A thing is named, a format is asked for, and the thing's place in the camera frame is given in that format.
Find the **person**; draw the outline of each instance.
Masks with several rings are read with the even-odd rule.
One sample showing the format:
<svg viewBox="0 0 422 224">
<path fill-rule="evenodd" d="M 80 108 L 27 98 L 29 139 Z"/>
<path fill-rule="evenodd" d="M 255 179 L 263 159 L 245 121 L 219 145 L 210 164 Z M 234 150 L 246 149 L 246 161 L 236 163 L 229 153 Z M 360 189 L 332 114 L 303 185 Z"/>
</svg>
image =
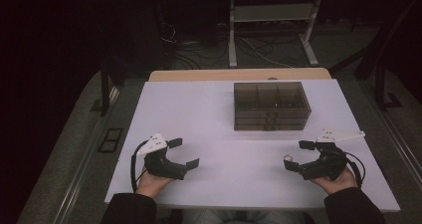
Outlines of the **person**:
<svg viewBox="0 0 422 224">
<path fill-rule="evenodd" d="M 160 190 L 172 181 L 174 180 L 166 177 L 157 177 L 145 171 L 140 178 L 135 193 L 119 193 L 113 196 L 101 223 L 155 223 L 157 205 L 153 198 L 155 198 L 159 194 Z M 328 197 L 324 200 L 324 204 L 330 224 L 385 223 L 379 209 L 357 187 L 355 178 L 347 167 L 336 180 L 329 180 L 328 177 L 320 177 L 313 179 L 312 182 L 320 186 L 328 194 Z M 183 216 L 183 223 L 230 223 L 231 221 L 236 221 L 232 219 L 224 220 L 224 218 L 232 215 L 233 213 L 227 215 L 227 213 L 222 212 L 225 211 L 200 210 L 193 214 L 190 211 L 186 211 Z M 254 219 L 253 221 L 255 223 L 269 223 L 265 222 L 266 218 L 282 219 L 279 220 L 280 222 L 276 223 L 303 222 L 301 212 L 297 212 L 296 214 L 293 212 L 272 213 L 271 211 L 250 212 L 247 215 L 247 218 Z"/>
</svg>

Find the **gray floor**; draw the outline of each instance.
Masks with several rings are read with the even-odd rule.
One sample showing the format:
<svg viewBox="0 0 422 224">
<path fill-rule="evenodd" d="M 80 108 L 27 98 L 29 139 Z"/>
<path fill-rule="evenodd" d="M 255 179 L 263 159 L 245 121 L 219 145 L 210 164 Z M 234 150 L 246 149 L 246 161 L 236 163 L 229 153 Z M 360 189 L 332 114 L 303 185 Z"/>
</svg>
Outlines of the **gray floor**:
<svg viewBox="0 0 422 224">
<path fill-rule="evenodd" d="M 238 27 L 238 67 L 308 67 L 308 60 L 297 39 L 303 28 L 304 24 L 300 23 Z M 376 27 L 357 27 L 353 32 L 349 28 L 348 22 L 316 25 L 312 46 L 321 67 L 329 68 L 363 48 L 377 31 Z M 255 50 L 244 40 L 253 45 Z M 173 54 L 170 57 L 175 58 L 172 63 L 174 69 L 228 67 L 226 40 L 218 37 L 207 43 L 192 38 L 180 38 L 179 41 L 183 44 L 178 46 L 178 55 L 170 50 Z M 265 61 L 256 51 L 265 54 L 272 62 Z M 398 213 L 386 213 L 385 218 L 390 224 L 422 223 L 422 187 L 415 181 L 418 167 L 415 167 L 415 162 L 403 158 L 413 153 L 416 160 L 422 160 L 422 145 L 419 141 L 422 140 L 422 106 L 393 74 L 388 73 L 386 89 L 399 98 L 403 107 L 381 112 L 372 97 L 373 78 L 361 82 L 352 75 L 358 62 L 333 77 L 338 79 L 402 209 Z M 100 222 L 106 210 L 106 191 L 144 82 L 143 79 L 133 78 L 127 80 L 123 87 L 114 89 L 110 110 L 106 116 L 100 116 L 95 109 L 96 102 L 101 99 L 100 77 L 95 75 L 92 78 L 82 92 L 19 223 Z M 109 128 L 123 128 L 117 151 L 97 152 Z M 400 150 L 398 142 L 407 144 L 409 150 Z M 159 212 L 159 216 L 167 214 L 164 209 Z M 328 223 L 323 210 L 312 211 L 310 214 L 316 223 Z"/>
</svg>

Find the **desk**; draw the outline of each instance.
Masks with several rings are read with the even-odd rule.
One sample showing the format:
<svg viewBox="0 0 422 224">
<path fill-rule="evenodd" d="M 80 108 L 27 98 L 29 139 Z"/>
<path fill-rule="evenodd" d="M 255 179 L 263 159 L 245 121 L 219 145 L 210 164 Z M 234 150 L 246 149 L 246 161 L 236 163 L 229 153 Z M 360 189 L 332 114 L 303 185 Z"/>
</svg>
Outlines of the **desk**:
<svg viewBox="0 0 422 224">
<path fill-rule="evenodd" d="M 105 202 L 115 193 L 130 192 L 129 167 L 134 149 L 152 134 L 161 132 L 167 139 L 183 138 L 183 145 L 170 149 L 168 159 L 184 163 L 200 157 L 199 167 L 185 179 L 168 185 L 156 202 L 170 208 L 287 209 L 323 208 L 326 194 L 297 173 L 284 169 L 283 156 L 305 163 L 317 159 L 315 151 L 299 149 L 298 140 L 315 140 L 322 130 L 336 128 L 358 130 L 359 127 L 336 80 L 322 75 L 321 80 L 298 80 L 303 83 L 313 110 L 303 131 L 234 131 L 233 79 L 307 77 L 313 70 L 271 69 L 233 70 L 233 77 L 218 77 L 227 71 L 214 71 L 217 80 L 164 82 L 180 79 L 179 72 L 156 72 L 145 84 L 124 142 Z M 236 72 L 242 74 L 236 79 Z M 288 78 L 284 72 L 292 73 Z M 398 204 L 363 137 L 337 144 L 358 156 L 366 166 L 363 191 L 381 209 L 397 211 Z M 138 159 L 138 172 L 143 166 Z"/>
</svg>

